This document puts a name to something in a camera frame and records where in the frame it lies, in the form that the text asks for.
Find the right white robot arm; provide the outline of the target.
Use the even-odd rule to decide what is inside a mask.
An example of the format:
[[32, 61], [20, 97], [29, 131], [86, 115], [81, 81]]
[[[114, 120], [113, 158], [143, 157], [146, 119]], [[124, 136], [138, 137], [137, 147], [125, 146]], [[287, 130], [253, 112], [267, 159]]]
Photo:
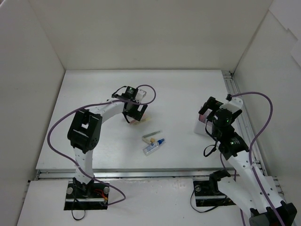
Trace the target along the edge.
[[206, 134], [213, 139], [213, 151], [218, 150], [239, 174], [241, 186], [223, 169], [209, 176], [208, 188], [214, 194], [225, 194], [249, 218], [251, 226], [291, 226], [297, 215], [293, 203], [273, 189], [252, 158], [251, 147], [232, 126], [242, 113], [243, 100], [232, 95], [227, 103], [209, 97], [198, 114], [212, 124]]

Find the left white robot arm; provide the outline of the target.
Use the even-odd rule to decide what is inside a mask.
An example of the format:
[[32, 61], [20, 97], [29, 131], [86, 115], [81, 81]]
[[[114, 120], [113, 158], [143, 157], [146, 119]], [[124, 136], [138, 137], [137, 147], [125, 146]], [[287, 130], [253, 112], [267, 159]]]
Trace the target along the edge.
[[91, 109], [84, 107], [75, 113], [67, 138], [77, 164], [73, 183], [82, 197], [90, 197], [94, 192], [93, 150], [100, 141], [102, 124], [117, 114], [140, 121], [148, 107], [147, 104], [142, 105], [146, 95], [147, 92], [141, 88], [127, 86], [124, 93], [113, 93], [106, 103]]

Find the purple pink highlighter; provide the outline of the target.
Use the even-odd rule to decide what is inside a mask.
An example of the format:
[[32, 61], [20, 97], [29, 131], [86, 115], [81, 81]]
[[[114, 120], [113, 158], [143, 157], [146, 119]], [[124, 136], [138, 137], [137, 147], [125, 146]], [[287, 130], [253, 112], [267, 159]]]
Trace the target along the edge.
[[199, 114], [198, 120], [202, 123], [206, 123], [207, 122], [207, 117], [208, 115], [211, 113], [211, 110], [207, 110], [205, 113], [203, 114]]

